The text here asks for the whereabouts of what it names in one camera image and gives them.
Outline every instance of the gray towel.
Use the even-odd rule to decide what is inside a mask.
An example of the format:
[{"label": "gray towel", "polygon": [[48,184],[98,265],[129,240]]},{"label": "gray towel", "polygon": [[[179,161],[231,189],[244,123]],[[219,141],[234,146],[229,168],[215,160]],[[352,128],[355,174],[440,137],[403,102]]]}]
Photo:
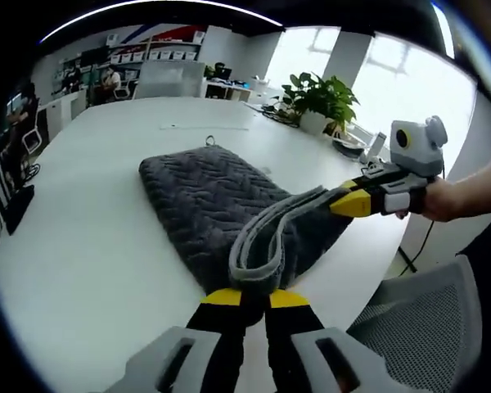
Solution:
[{"label": "gray towel", "polygon": [[[147,158],[139,172],[169,240],[206,293],[232,285],[229,255],[245,225],[269,206],[291,196],[219,146]],[[324,208],[288,222],[282,231],[283,266],[266,282],[288,287],[313,266],[350,222]],[[266,264],[276,226],[271,222],[255,238],[248,269]],[[262,291],[271,288],[273,285],[266,283]]]}]

